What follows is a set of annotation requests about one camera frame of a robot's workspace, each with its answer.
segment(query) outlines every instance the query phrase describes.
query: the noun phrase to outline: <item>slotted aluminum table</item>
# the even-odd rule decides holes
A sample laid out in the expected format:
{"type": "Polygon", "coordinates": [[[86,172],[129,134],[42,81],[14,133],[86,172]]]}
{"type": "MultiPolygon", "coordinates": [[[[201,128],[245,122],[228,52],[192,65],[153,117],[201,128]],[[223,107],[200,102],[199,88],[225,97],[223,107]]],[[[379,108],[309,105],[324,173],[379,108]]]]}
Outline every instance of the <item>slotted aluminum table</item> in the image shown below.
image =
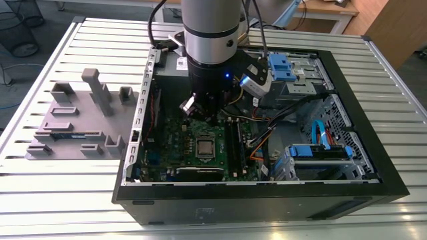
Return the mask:
{"type": "MultiPolygon", "coordinates": [[[[180,24],[153,24],[165,39],[180,24]]],[[[53,100],[54,82],[89,90],[80,75],[97,68],[110,91],[141,88],[146,23],[73,22],[0,137],[0,237],[92,239],[427,239],[427,114],[371,42],[357,36],[265,31],[269,46],[333,53],[411,195],[337,220],[141,227],[110,203],[118,160],[26,160],[25,149],[53,100]]],[[[260,45],[260,32],[249,32],[260,45]]]]}

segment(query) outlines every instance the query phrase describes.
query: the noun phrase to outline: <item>label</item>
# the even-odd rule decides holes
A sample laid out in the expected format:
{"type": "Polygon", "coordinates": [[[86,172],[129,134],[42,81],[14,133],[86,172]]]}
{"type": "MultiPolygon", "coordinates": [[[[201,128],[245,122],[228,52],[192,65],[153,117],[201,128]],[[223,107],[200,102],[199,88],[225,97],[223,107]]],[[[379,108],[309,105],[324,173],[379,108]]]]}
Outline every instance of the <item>label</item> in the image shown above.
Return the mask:
{"type": "Polygon", "coordinates": [[[293,69],[293,73],[295,73],[295,74],[304,74],[304,71],[300,70],[300,69],[293,69]]]}
{"type": "Polygon", "coordinates": [[[265,176],[268,176],[268,169],[267,169],[267,167],[265,167],[264,164],[263,164],[261,167],[260,167],[260,171],[261,171],[261,173],[263,173],[265,176]]]}
{"type": "Polygon", "coordinates": [[[179,57],[176,59],[176,70],[188,70],[188,66],[187,66],[187,57],[179,57]]]}
{"type": "Polygon", "coordinates": [[[253,105],[253,107],[259,107],[259,103],[260,103],[260,100],[256,98],[256,97],[253,97],[253,99],[252,99],[252,105],[253,105]]]}

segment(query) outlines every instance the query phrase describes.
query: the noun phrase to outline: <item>mesh trash can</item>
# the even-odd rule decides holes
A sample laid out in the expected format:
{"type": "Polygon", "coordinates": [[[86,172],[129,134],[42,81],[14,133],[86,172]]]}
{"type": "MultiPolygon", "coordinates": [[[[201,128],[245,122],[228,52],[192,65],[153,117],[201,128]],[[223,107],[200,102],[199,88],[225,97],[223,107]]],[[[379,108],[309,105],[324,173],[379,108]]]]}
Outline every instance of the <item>mesh trash can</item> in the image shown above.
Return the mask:
{"type": "Polygon", "coordinates": [[[12,11],[17,14],[21,14],[25,17],[24,21],[29,27],[32,28],[37,27],[45,22],[36,0],[4,0],[4,1],[8,7],[12,9],[12,11]]]}
{"type": "Polygon", "coordinates": [[[0,12],[0,44],[14,57],[37,52],[38,44],[21,14],[0,12]]]}

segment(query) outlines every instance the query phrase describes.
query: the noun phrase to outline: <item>gray 3d printed holder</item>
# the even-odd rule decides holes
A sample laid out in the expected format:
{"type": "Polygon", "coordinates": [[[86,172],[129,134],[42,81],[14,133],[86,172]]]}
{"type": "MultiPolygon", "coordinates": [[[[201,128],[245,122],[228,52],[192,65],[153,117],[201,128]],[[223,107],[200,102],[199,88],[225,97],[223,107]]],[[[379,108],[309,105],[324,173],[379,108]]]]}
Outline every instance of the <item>gray 3d printed holder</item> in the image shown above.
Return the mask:
{"type": "Polygon", "coordinates": [[[81,79],[90,91],[74,91],[66,82],[54,84],[54,101],[26,149],[28,160],[120,158],[138,93],[130,87],[109,92],[98,75],[97,69],[82,71],[81,79]]]}

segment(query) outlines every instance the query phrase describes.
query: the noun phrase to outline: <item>floor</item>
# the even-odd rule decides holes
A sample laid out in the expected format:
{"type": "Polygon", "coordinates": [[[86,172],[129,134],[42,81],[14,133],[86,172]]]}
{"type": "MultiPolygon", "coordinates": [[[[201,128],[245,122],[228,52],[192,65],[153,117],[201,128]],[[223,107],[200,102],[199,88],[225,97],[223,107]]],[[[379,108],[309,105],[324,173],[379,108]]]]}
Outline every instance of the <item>floor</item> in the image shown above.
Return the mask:
{"type": "MultiPolygon", "coordinates": [[[[68,2],[65,4],[65,11],[61,12],[57,11],[52,1],[38,0],[37,4],[45,19],[44,25],[32,29],[40,50],[33,56],[14,58],[8,56],[4,48],[0,46],[0,63],[4,67],[22,63],[44,64],[74,16],[146,21],[152,10],[146,7],[68,2]]],[[[0,12],[8,11],[8,6],[0,1],[0,12]]],[[[168,9],[164,10],[164,20],[173,23],[180,22],[180,19],[173,17],[168,9]]],[[[20,66],[6,71],[13,78],[14,84],[12,87],[5,87],[4,84],[0,84],[0,128],[6,126],[17,107],[1,108],[21,102],[40,70],[41,67],[38,66],[20,66]]],[[[420,103],[427,107],[427,60],[417,59],[416,55],[412,55],[397,70],[397,73],[419,98],[420,103]]]]}

